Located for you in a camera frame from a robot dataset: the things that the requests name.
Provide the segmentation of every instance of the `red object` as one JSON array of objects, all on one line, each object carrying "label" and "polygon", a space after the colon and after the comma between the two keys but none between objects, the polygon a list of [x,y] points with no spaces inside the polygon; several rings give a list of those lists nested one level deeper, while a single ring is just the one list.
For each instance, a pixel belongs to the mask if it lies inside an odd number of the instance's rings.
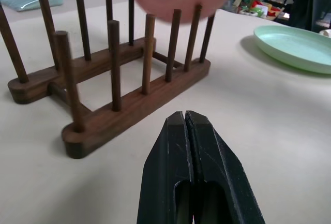
[{"label": "red object", "polygon": [[253,4],[252,4],[252,8],[255,8],[256,5],[263,5],[263,4],[262,4],[262,2],[260,2],[259,0],[256,0],[256,1],[253,2]]},{"label": "red object", "polygon": [[280,9],[279,8],[276,8],[276,7],[271,7],[271,10],[272,11],[280,11]]},{"label": "red object", "polygon": [[276,16],[276,13],[275,13],[275,12],[270,12],[270,11],[268,11],[268,16],[275,17],[275,16]]}]

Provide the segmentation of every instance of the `light green dish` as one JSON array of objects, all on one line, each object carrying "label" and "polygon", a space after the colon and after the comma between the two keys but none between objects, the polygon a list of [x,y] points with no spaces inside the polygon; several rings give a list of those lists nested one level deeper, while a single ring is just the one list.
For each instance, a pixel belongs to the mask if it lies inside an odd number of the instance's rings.
[{"label": "light green dish", "polygon": [[302,70],[331,74],[331,39],[287,26],[260,26],[257,45],[271,57]]}]

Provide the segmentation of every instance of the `white table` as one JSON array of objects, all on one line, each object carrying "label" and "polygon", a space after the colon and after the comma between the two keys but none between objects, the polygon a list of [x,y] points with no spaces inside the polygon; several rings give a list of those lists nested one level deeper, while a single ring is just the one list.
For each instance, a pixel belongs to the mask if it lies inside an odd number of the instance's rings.
[{"label": "white table", "polygon": [[[127,3],[114,6],[127,41]],[[86,11],[92,52],[107,47],[104,7]],[[145,13],[136,8],[136,37]],[[54,15],[70,32],[74,56],[83,54],[76,11]],[[199,26],[200,53],[206,21]],[[66,157],[61,129],[68,111],[47,97],[15,104],[7,82],[16,76],[0,40],[0,223],[134,224],[144,162],[166,117],[178,110],[208,116],[241,160],[266,223],[329,223],[331,219],[331,78],[300,72],[260,51],[255,27],[276,23],[219,10],[207,58],[209,76],[82,160]],[[11,23],[28,72],[52,65],[41,15]],[[176,59],[184,61],[189,26],[179,33]],[[166,54],[170,26],[157,21],[157,51]],[[141,84],[142,61],[121,67],[122,94]],[[152,79],[165,66],[155,61]],[[110,75],[79,84],[83,103],[111,101]]]}]

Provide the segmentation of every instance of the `walnut wood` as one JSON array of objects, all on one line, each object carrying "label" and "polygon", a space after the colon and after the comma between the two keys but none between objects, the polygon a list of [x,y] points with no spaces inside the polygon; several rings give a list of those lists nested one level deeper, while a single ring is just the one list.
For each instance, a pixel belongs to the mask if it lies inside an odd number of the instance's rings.
[{"label": "walnut wood", "polygon": [[52,51],[52,55],[53,55],[55,69],[58,70],[59,63],[57,60],[55,40],[54,40],[55,28],[54,28],[50,4],[49,4],[48,0],[39,0],[39,3],[40,3],[43,21],[44,21],[45,27],[46,27],[48,41],[50,43],[50,47],[51,47],[51,51]]},{"label": "walnut wood", "polygon": [[[167,56],[164,56],[163,54],[161,53],[158,53],[158,52],[153,52],[153,58],[161,61],[161,62],[164,62],[165,64],[168,62],[168,57]],[[181,62],[178,62],[178,61],[174,61],[174,65],[173,67],[174,68],[178,68],[180,66],[182,66],[183,64]]]},{"label": "walnut wood", "polygon": [[154,40],[155,16],[152,14],[146,15],[145,25],[145,46],[144,46],[144,67],[143,67],[143,83],[142,93],[148,95],[150,91],[152,56],[153,56],[153,40]]},{"label": "walnut wood", "polygon": [[5,15],[1,3],[0,3],[0,31],[20,83],[28,82],[29,79],[27,77],[20,52],[17,49],[14,36],[11,32],[7,17]]},{"label": "walnut wood", "polygon": [[204,78],[209,67],[208,60],[200,64],[196,59],[189,72],[183,72],[183,67],[175,69],[171,82],[166,82],[164,76],[152,81],[148,96],[142,95],[140,88],[123,96],[122,111],[112,111],[112,104],[101,107],[85,117],[83,133],[74,132],[73,124],[66,126],[62,138],[68,156],[75,159],[87,156]]},{"label": "walnut wood", "polygon": [[210,16],[207,21],[206,32],[202,42],[201,54],[200,54],[200,63],[203,63],[206,59],[207,49],[209,45],[210,35],[213,29],[213,23],[215,19],[215,14]]},{"label": "walnut wood", "polygon": [[77,86],[74,81],[71,52],[66,31],[57,31],[55,33],[55,43],[58,57],[61,60],[61,70],[64,74],[66,82],[67,96],[73,119],[73,130],[75,132],[83,132],[85,130],[83,115],[80,111],[80,100],[78,96]]},{"label": "walnut wood", "polygon": [[85,57],[86,61],[90,61],[91,60],[91,51],[89,49],[88,30],[87,30],[84,0],[76,0],[76,2],[77,2],[77,10],[78,10],[78,16],[79,16],[79,23],[81,26],[84,57]]},{"label": "walnut wood", "polygon": [[113,20],[113,0],[106,0],[107,21]]},{"label": "walnut wood", "polygon": [[129,0],[129,45],[133,45],[134,40],[134,0]]},{"label": "walnut wood", "polygon": [[[128,43],[121,44],[119,46],[121,65],[141,58],[143,56],[143,48],[144,38],[136,40],[133,47],[129,46]],[[72,61],[77,83],[111,69],[108,49],[92,53],[91,57],[91,61],[85,61],[84,57],[79,57]],[[65,86],[63,75],[58,73],[54,66],[30,73],[28,77],[29,82],[24,84],[20,83],[18,79],[13,79],[8,83],[8,88],[16,103],[27,104],[48,96],[47,86],[52,81],[60,87]]]},{"label": "walnut wood", "polygon": [[[60,100],[62,100],[65,104],[69,106],[67,92],[63,88],[61,88],[58,84],[54,82],[50,82],[48,85],[48,91],[51,95],[57,96]],[[84,116],[92,113],[92,111],[82,103],[80,104],[80,111]]]},{"label": "walnut wood", "polygon": [[109,48],[112,66],[113,111],[121,110],[121,74],[119,69],[119,22],[108,21]]},{"label": "walnut wood", "polygon": [[201,9],[202,9],[201,5],[196,5],[195,10],[194,10],[191,31],[190,31],[190,36],[189,36],[187,51],[186,51],[186,57],[185,57],[184,71],[190,70],[190,64],[191,64],[191,60],[192,60],[192,56],[193,56],[195,39],[197,37]]},{"label": "walnut wood", "polygon": [[171,82],[172,70],[174,67],[174,61],[175,61],[175,55],[176,55],[176,47],[177,47],[178,32],[179,32],[181,16],[182,16],[182,11],[180,9],[174,9],[174,13],[172,15],[167,68],[165,71],[166,72],[165,80],[167,82]]}]

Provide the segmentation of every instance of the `wooden peg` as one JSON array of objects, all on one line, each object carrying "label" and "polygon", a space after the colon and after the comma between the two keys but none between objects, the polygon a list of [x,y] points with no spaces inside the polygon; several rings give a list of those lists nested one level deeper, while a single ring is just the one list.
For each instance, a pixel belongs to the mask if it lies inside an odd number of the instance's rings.
[{"label": "wooden peg", "polygon": [[[153,51],[153,58],[163,62],[163,63],[168,63],[168,57],[167,56],[164,56],[163,54],[161,53],[158,53],[156,51]],[[184,66],[184,64],[178,62],[178,61],[174,61],[174,68],[178,68],[178,67],[181,67],[181,66]]]},{"label": "wooden peg", "polygon": [[206,54],[207,54],[207,49],[208,49],[208,45],[209,45],[210,35],[211,35],[212,29],[213,29],[214,19],[215,19],[215,14],[210,16],[207,21],[205,37],[203,38],[201,54],[200,54],[200,59],[199,59],[200,63],[203,63],[206,59]]},{"label": "wooden peg", "polygon": [[129,0],[129,45],[134,41],[134,0]]},{"label": "wooden peg", "polygon": [[[51,95],[57,96],[65,104],[67,104],[68,106],[70,105],[70,102],[68,101],[67,92],[62,87],[60,87],[57,83],[50,82],[48,84],[47,90],[49,91],[49,93]],[[92,111],[83,104],[80,104],[80,109],[81,109],[81,113],[83,116],[86,116],[86,115],[92,113]]]},{"label": "wooden peg", "polygon": [[154,48],[154,26],[155,16],[152,14],[147,14],[145,26],[144,68],[142,84],[142,93],[144,95],[148,95],[150,90],[152,55]]},{"label": "wooden peg", "polygon": [[17,49],[14,36],[12,35],[8,20],[6,18],[4,9],[2,8],[1,4],[0,4],[0,31],[20,83],[27,83],[29,79],[27,77],[20,56],[20,52]]},{"label": "wooden peg", "polygon": [[61,69],[66,81],[67,96],[70,102],[71,114],[73,118],[73,128],[75,132],[85,130],[83,116],[80,110],[80,101],[78,97],[77,86],[74,80],[71,52],[66,31],[57,31],[55,33],[57,53],[61,60]]},{"label": "wooden peg", "polygon": [[200,19],[201,9],[202,9],[202,6],[200,4],[196,5],[194,15],[193,15],[193,19],[192,19],[191,31],[190,31],[190,36],[189,36],[189,40],[188,40],[188,45],[187,45],[184,71],[189,71],[190,70],[190,65],[191,65],[191,60],[192,60],[193,50],[194,50],[194,44],[195,44],[195,38],[197,37],[197,31],[198,31],[198,26],[199,26],[199,19]]},{"label": "wooden peg", "polygon": [[44,21],[45,27],[46,27],[48,41],[50,43],[50,47],[51,47],[51,51],[52,51],[52,55],[53,55],[55,69],[58,70],[59,64],[58,64],[58,60],[57,60],[55,40],[54,40],[55,28],[54,28],[50,4],[49,4],[48,0],[39,0],[39,3],[40,3],[43,21]]},{"label": "wooden peg", "polygon": [[121,103],[121,74],[119,61],[119,22],[108,21],[109,49],[111,54],[111,75],[112,75],[112,109],[118,112],[122,109]]},{"label": "wooden peg", "polygon": [[182,16],[182,10],[174,9],[174,13],[172,15],[172,23],[171,23],[171,34],[170,34],[169,49],[168,49],[167,68],[165,71],[166,72],[165,80],[167,82],[171,82],[171,78],[172,78],[172,70],[174,67],[181,16]]},{"label": "wooden peg", "polygon": [[113,0],[106,0],[107,22],[113,20]]},{"label": "wooden peg", "polygon": [[78,16],[79,16],[79,23],[81,26],[84,57],[85,57],[86,61],[90,61],[91,60],[91,51],[89,49],[85,4],[84,4],[84,0],[76,0],[76,2],[77,2],[77,10],[78,10]]}]

